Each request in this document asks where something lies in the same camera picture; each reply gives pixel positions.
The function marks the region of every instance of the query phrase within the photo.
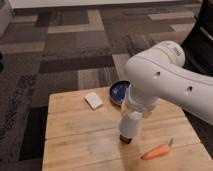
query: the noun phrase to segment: orange carrot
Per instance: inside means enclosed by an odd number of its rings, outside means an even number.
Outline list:
[[[169,153],[170,146],[173,144],[173,138],[170,140],[169,144],[162,144],[151,151],[145,153],[141,159],[143,160],[149,160],[153,159],[155,157],[164,156]]]

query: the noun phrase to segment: wood grain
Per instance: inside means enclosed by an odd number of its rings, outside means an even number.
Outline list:
[[[201,144],[174,148],[168,156],[143,161],[140,156],[106,161],[67,171],[211,171],[213,162]]]
[[[185,117],[145,122],[130,145],[122,145],[117,128],[46,141],[44,170],[56,171],[137,156],[151,147],[175,139],[173,148],[200,143]]]
[[[54,108],[57,109],[57,113],[54,113],[53,110],[49,108],[49,110],[51,110],[54,114],[49,114],[48,116],[46,139],[116,128],[119,120],[121,119],[120,108],[112,106],[109,101],[109,97],[107,97],[108,91],[105,90],[105,88],[99,89],[99,91],[94,89],[90,90],[99,94],[104,101],[104,106],[95,111],[93,111],[83,99],[85,93],[88,93],[89,91],[82,91],[84,93],[81,95],[76,95],[74,98],[64,100],[66,102],[70,102],[70,104],[76,104],[78,102],[78,104],[83,105],[71,105],[73,108],[70,108],[70,106],[66,105],[66,103],[50,105],[50,107],[54,106]],[[56,96],[60,97],[59,99],[66,99],[66,93],[62,95],[58,94]],[[50,102],[52,102],[53,99],[57,99],[56,96],[51,96]],[[159,105],[157,105],[152,115],[149,118],[144,119],[143,122],[184,116],[181,109],[171,103],[161,100],[158,104]],[[75,107],[80,106],[82,107],[81,110],[74,110]]]
[[[93,111],[84,100],[90,92],[103,100]],[[50,96],[43,171],[210,171],[212,160],[174,104],[158,100],[142,131],[131,144],[119,140],[120,108],[111,104],[109,88]],[[174,138],[168,156],[142,161],[140,156]]]

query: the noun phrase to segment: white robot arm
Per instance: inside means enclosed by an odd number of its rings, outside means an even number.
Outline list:
[[[125,67],[129,107],[143,113],[162,98],[213,125],[213,78],[183,69],[184,62],[182,48],[172,41],[133,56]]]

